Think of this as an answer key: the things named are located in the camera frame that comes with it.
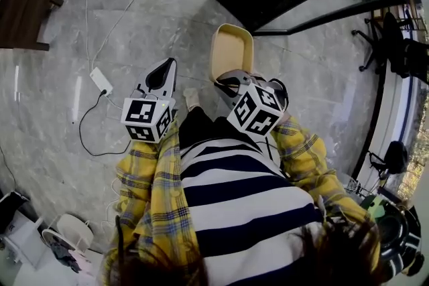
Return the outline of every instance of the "wooden furniture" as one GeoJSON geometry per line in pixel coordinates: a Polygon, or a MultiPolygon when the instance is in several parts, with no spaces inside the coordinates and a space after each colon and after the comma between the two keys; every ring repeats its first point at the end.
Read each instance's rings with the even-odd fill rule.
{"type": "Polygon", "coordinates": [[[61,6],[63,0],[0,0],[0,48],[48,51],[38,36],[52,4],[61,6]]]}

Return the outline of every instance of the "yellow plaid shirt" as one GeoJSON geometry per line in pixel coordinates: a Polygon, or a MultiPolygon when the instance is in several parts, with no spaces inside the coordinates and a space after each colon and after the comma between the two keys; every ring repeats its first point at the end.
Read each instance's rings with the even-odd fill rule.
{"type": "MultiPolygon", "coordinates": [[[[277,142],[284,171],[290,181],[306,190],[317,203],[322,199],[327,216],[345,216],[362,223],[370,215],[347,196],[336,178],[335,170],[326,166],[323,140],[301,128],[291,117],[272,133],[277,142]]],[[[166,258],[192,278],[192,265],[198,260],[198,242],[184,190],[180,181],[178,125],[174,121],[159,145],[136,142],[117,166],[121,180],[121,197],[117,205],[123,231],[124,250],[138,250],[143,261],[154,263],[166,258]]],[[[103,283],[111,284],[111,272],[118,257],[117,233],[105,254],[103,283]]],[[[374,266],[379,246],[375,249],[374,266]]]]}

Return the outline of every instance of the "foot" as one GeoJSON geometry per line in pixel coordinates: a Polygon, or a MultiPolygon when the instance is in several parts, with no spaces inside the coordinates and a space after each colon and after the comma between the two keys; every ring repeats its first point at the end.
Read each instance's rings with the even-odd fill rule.
{"type": "Polygon", "coordinates": [[[185,97],[186,107],[190,112],[194,107],[200,106],[200,99],[198,97],[198,90],[196,88],[186,88],[183,91],[185,97]]]}

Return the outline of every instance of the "white power strip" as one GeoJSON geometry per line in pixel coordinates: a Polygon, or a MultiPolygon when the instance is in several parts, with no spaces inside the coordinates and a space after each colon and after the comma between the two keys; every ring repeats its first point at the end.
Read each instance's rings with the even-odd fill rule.
{"type": "Polygon", "coordinates": [[[100,89],[100,91],[106,90],[107,93],[105,96],[108,96],[112,93],[113,86],[111,83],[106,79],[104,74],[100,71],[98,67],[95,67],[94,70],[89,74],[93,82],[96,84],[96,86],[100,89]]]}

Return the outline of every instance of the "office chair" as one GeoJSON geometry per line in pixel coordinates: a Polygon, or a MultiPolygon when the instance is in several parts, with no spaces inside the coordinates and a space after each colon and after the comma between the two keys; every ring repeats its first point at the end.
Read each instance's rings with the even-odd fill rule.
{"type": "Polygon", "coordinates": [[[380,68],[389,59],[393,73],[397,73],[402,78],[415,76],[429,84],[429,45],[409,38],[404,39],[401,32],[401,27],[405,25],[410,25],[411,29],[414,28],[411,18],[397,22],[396,18],[388,12],[385,14],[383,27],[374,19],[365,19],[365,23],[371,24],[373,38],[360,30],[351,32],[352,35],[362,36],[373,47],[368,61],[359,67],[361,72],[368,69],[375,60],[377,61],[375,73],[378,74],[380,68]],[[378,38],[377,30],[380,32],[381,38],[378,38]]]}

